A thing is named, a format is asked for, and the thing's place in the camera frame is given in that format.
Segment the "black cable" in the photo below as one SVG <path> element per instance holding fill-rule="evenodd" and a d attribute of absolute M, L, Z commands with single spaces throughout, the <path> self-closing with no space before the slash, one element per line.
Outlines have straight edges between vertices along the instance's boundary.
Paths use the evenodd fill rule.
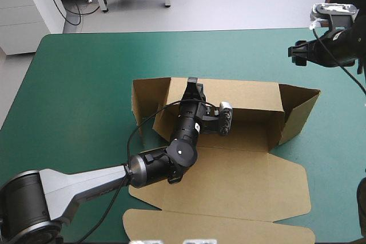
<path fill-rule="evenodd" d="M 116 192 L 114 193 L 113 198 L 109 202 L 109 205 L 108 205 L 107 209 L 105 210 L 105 212 L 103 213 L 101 219 L 99 219 L 99 221 L 97 222 L 97 224 L 95 224 L 94 227 L 91 228 L 82 238 L 80 238 L 77 242 L 75 242 L 75 244 L 81 244 L 81 242 L 83 242 L 86 238 L 88 238 L 103 223 L 104 219 L 109 214 L 109 211 L 112 208 L 112 206 L 114 204 L 114 201 L 116 201 L 116 198 L 117 198 L 118 194 L 120 193 L 122 187 L 127 182 L 127 179 L 128 179 L 128 177 L 127 177 L 127 174 L 126 174 L 125 178 L 121 181 L 121 184 L 116 189 Z"/>
<path fill-rule="evenodd" d="M 324 50 L 327 51 L 327 53 L 331 56 L 331 58 L 334 60 L 334 62 L 341 67 L 341 69 L 361 88 L 361 90 L 364 92 L 364 94 L 366 95 L 366 89 L 364 86 L 362 86 L 362 84 L 341 64 L 338 62 L 338 60 L 334 57 L 334 55 L 331 53 L 331 51 L 329 51 L 329 49 L 326 47 L 326 45 L 324 45 L 323 41 L 321 41 L 321 39 L 318 37 L 315 29 L 313 29 L 313 33 L 316 37 L 316 39 L 319 41 L 319 43 L 322 45 L 322 47 L 324 48 Z"/>
<path fill-rule="evenodd" d="M 57 8 L 58 12 L 61 14 L 61 16 L 64 18 L 64 20 L 65 20 L 67 23 L 69 23 L 69 24 L 71 24 L 71 25 L 73 25 L 73 26 L 78 26 L 78 25 L 80 25 L 80 23 L 81 23 L 81 15 L 79 15 L 79 22 L 78 22 L 78 23 L 70 22 L 70 21 L 68 21 L 68 20 L 66 19 L 66 17 L 62 14 L 61 10 L 59 9 L 59 7 L 58 7 L 58 5 L 57 5 L 57 3 L 56 3 L 56 0 L 53 0 L 53 3 L 55 3 L 55 5 L 56 5 L 56 8 Z"/>
<path fill-rule="evenodd" d="M 72 13 L 72 14 L 77 14 L 77 15 L 88 15 L 88 14 L 94 14 L 94 13 L 95 13 L 99 8 L 100 8 L 100 7 L 98 6 L 95 10 L 93 10 L 93 11 L 91 11 L 91 12 L 88 12 L 88 13 L 83 13 L 83 14 L 81 14 L 81 13 L 75 13 L 75 12 L 73 12 L 73 11 L 68 10 L 67 8 L 65 8 L 65 10 L 66 10 L 66 11 L 68 11 L 69 13 Z"/>
<path fill-rule="evenodd" d="M 73 0 L 73 1 L 74 1 L 75 5 L 76 5 L 77 9 L 79 10 L 79 7 L 78 7 L 77 2 L 76 2 L 75 0 Z M 68 11 L 69 13 L 77 14 L 77 15 L 89 15 L 89 14 L 94 14 L 94 13 L 95 13 L 99 8 L 100 8 L 100 7 L 98 6 L 95 10 L 93 10 L 93 11 L 91 11 L 91 12 L 81 14 L 81 13 L 80 13 L 80 10 L 79 10 L 79 13 L 75 13 L 74 11 L 70 11 L 69 9 L 67 9 L 66 7 L 64 7 L 64 9 L 65 9 L 66 11 Z"/>
<path fill-rule="evenodd" d="M 147 119 L 145 119 L 144 121 L 141 122 L 140 125 L 138 125 L 133 132 L 130 134 L 130 137 L 128 138 L 127 141 L 127 158 L 128 158 L 128 166 L 131 166 L 131 153 L 130 153 L 130 142 L 132 139 L 132 136 L 138 131 L 138 129 L 144 125 L 148 120 L 152 119 L 155 115 L 157 115 L 158 113 L 160 113 L 161 111 L 165 110 L 166 108 L 169 108 L 170 106 L 173 106 L 175 104 L 181 103 L 181 102 L 198 102 L 198 103 L 204 103 L 207 105 L 210 105 L 211 107 L 214 107 L 216 109 L 216 106 L 214 104 L 211 104 L 209 102 L 203 101 L 203 100 L 197 100 L 197 99 L 183 99 L 183 100 L 178 100 L 178 101 L 174 101 L 168 105 L 165 105 L 163 108 L 157 110 L 155 113 L 153 113 L 152 115 L 150 115 L 149 117 L 147 117 Z"/>

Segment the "cardboard box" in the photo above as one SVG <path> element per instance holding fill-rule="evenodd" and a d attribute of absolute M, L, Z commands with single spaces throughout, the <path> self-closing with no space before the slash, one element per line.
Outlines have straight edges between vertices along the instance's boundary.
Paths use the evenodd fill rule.
<path fill-rule="evenodd" d="M 186 78 L 138 79 L 132 110 L 137 123 L 158 108 L 180 100 Z M 311 209 L 305 169 L 270 154 L 297 135 L 319 90 L 274 82 L 199 79 L 206 100 L 233 107 L 228 136 L 201 134 L 198 160 L 182 182 L 159 182 L 130 194 L 161 211 L 130 209 L 123 216 L 130 239 L 213 238 L 223 243 L 314 243 L 310 229 L 273 223 Z M 178 106 L 156 116 L 154 129 L 169 140 Z"/>

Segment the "green tabletop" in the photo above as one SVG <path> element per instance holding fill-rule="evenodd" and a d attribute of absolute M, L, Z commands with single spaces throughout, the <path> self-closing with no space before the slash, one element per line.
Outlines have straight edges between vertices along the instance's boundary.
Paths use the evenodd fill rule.
<path fill-rule="evenodd" d="M 319 242 L 359 238 L 356 189 L 366 168 L 366 99 L 339 68 L 293 65 L 287 48 L 300 39 L 313 39 L 311 31 L 48 35 L 0 131 L 0 184 L 24 170 L 75 173 L 125 162 L 126 141 L 136 126 L 132 79 L 276 81 L 322 91 L 302 133 L 272 151 L 306 168 L 312 202 L 309 214 L 280 223 L 309 227 Z M 144 145 L 134 141 L 134 152 L 161 142 L 153 131 L 145 133 Z M 65 240 L 84 235 L 110 199 L 107 194 L 81 205 L 63 229 Z M 88 240 L 127 241 L 122 215 L 132 207 L 152 208 L 125 188 Z"/>

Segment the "cardboard flap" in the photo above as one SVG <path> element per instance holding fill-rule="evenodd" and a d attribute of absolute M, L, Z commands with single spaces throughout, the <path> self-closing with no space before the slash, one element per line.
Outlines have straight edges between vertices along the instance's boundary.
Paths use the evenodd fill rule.
<path fill-rule="evenodd" d="M 169 211 L 131 209 L 125 212 L 123 223 L 130 239 L 161 239 L 167 244 L 200 238 L 216 239 L 219 244 L 314 244 L 315 242 L 313 232 L 303 227 Z"/>
<path fill-rule="evenodd" d="M 264 151 L 200 147 L 198 153 L 179 184 L 130 187 L 130 194 L 167 211 L 257 221 L 309 211 L 307 176 L 300 165 Z"/>
<path fill-rule="evenodd" d="M 202 79 L 207 101 L 219 106 L 227 101 L 234 109 L 283 111 L 279 84 L 242 80 Z M 172 78 L 166 103 L 182 98 L 187 78 Z"/>
<path fill-rule="evenodd" d="M 311 210 L 307 172 L 299 164 L 268 155 L 272 221 L 307 214 Z"/>
<path fill-rule="evenodd" d="M 153 114 L 166 98 L 170 78 L 135 79 L 132 84 L 132 112 L 137 123 Z"/>
<path fill-rule="evenodd" d="M 307 121 L 320 90 L 280 84 L 282 103 L 285 110 L 285 127 L 279 144 L 299 134 Z"/>

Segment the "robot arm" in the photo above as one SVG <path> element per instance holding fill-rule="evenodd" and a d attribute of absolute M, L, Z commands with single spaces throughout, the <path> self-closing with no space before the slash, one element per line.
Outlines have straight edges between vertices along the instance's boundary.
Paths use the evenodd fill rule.
<path fill-rule="evenodd" d="M 362 61 L 366 57 L 366 17 L 354 22 L 356 11 L 353 5 L 322 3 L 313 6 L 311 16 L 317 21 L 328 21 L 329 30 L 320 40 L 339 64 L 353 66 L 355 60 L 359 59 L 361 72 L 364 65 Z M 295 46 L 288 49 L 288 56 L 298 66 L 306 66 L 307 61 L 324 67 L 338 66 L 318 40 L 297 41 Z"/>
<path fill-rule="evenodd" d="M 175 130 L 167 147 L 133 156 L 123 164 L 77 174 L 51 169 L 26 171 L 0 189 L 0 243 L 46 244 L 70 224 L 80 203 L 123 186 L 144 187 L 167 179 L 182 180 L 196 162 L 199 133 L 227 135 L 232 108 L 222 102 L 219 110 L 204 104 L 203 85 L 189 78 Z"/>

